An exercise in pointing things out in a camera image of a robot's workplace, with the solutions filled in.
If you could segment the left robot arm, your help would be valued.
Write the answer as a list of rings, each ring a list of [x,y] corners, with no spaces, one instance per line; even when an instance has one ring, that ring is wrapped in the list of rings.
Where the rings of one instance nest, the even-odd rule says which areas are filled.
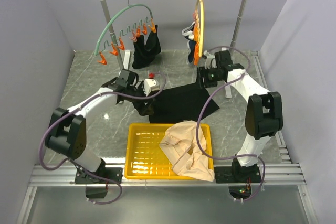
[[[87,146],[87,127],[105,109],[124,100],[133,103],[139,113],[145,114],[151,94],[160,84],[150,78],[139,80],[137,73],[121,70],[118,77],[104,83],[93,95],[67,109],[57,108],[52,113],[49,128],[40,147],[46,147],[76,165],[80,176],[100,183],[108,177],[105,161]]]

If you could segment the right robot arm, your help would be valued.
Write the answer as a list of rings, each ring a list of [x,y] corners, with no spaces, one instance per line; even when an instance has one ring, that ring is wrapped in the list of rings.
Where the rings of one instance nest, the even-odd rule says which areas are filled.
[[[198,67],[196,83],[212,88],[224,81],[245,99],[247,135],[231,166],[233,180],[245,182],[258,173],[257,162],[266,143],[283,127],[282,98],[256,82],[239,63],[233,63],[228,50],[214,54],[209,67]]]

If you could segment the yellow clip hanger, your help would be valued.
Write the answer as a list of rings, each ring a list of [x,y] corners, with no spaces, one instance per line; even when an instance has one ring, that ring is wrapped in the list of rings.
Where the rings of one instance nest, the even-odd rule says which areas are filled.
[[[194,41],[196,42],[195,51],[194,51],[194,65],[198,65],[199,60],[203,54],[203,44],[204,44],[204,1],[197,0],[194,11]]]

